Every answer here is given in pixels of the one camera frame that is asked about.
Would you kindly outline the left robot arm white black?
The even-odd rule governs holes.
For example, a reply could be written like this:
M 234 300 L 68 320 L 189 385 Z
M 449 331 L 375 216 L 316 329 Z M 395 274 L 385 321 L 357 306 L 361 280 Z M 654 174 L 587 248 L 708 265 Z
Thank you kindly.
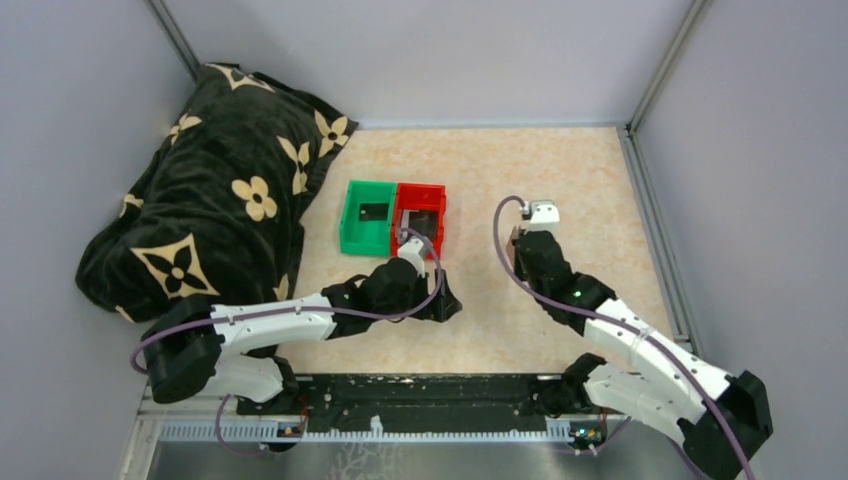
M 233 395 L 285 414 L 300 399 L 288 361 L 253 351 L 350 337 L 381 320 L 442 323 L 462 308 L 445 270 L 437 269 L 430 286 L 426 273 L 392 258 L 369 275 L 293 300 L 228 306 L 197 295 L 184 299 L 145 332 L 138 352 L 144 360 L 134 365 L 146 372 L 158 404 Z

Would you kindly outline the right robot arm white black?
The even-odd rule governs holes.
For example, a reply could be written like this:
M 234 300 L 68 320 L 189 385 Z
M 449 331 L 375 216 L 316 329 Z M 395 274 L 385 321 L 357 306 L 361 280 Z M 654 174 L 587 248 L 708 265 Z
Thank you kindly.
M 597 278 L 572 270 L 553 234 L 514 228 L 513 276 L 558 324 L 606 348 L 626 366 L 584 353 L 563 373 L 561 399 L 576 412 L 611 409 L 666 436 L 711 479 L 734 479 L 774 432 L 767 390 L 681 348 Z

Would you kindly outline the brown leather card holder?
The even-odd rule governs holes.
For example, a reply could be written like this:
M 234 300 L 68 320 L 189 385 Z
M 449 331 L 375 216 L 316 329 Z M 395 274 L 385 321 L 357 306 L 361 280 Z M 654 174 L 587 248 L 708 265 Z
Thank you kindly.
M 516 265 L 516 253 L 515 253 L 515 244 L 514 242 L 520 236 L 521 228 L 519 226 L 514 226 L 506 240 L 505 243 L 505 252 L 506 257 L 509 261 L 509 265 L 511 269 L 515 268 Z

